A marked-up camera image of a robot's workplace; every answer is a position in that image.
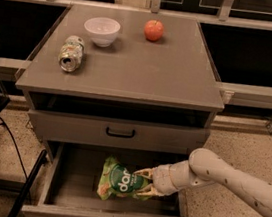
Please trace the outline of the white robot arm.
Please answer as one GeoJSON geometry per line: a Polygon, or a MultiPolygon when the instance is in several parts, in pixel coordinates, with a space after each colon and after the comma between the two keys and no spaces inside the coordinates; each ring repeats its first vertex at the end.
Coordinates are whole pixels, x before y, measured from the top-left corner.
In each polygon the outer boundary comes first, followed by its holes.
{"type": "Polygon", "coordinates": [[[227,164],[211,150],[195,149],[189,159],[134,172],[151,183],[138,191],[144,196],[168,196],[185,188],[223,185],[262,217],[272,217],[272,184],[227,164]]]}

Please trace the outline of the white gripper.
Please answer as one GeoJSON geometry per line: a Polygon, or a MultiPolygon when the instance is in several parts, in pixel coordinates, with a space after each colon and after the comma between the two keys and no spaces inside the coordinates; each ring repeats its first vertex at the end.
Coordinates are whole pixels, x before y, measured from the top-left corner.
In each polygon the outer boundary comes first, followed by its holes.
{"type": "Polygon", "coordinates": [[[178,191],[176,180],[179,173],[175,167],[168,164],[160,165],[154,169],[153,173],[152,171],[152,168],[144,168],[134,172],[135,175],[144,177],[145,179],[152,179],[153,182],[137,190],[136,193],[138,196],[169,196],[178,191]]]}

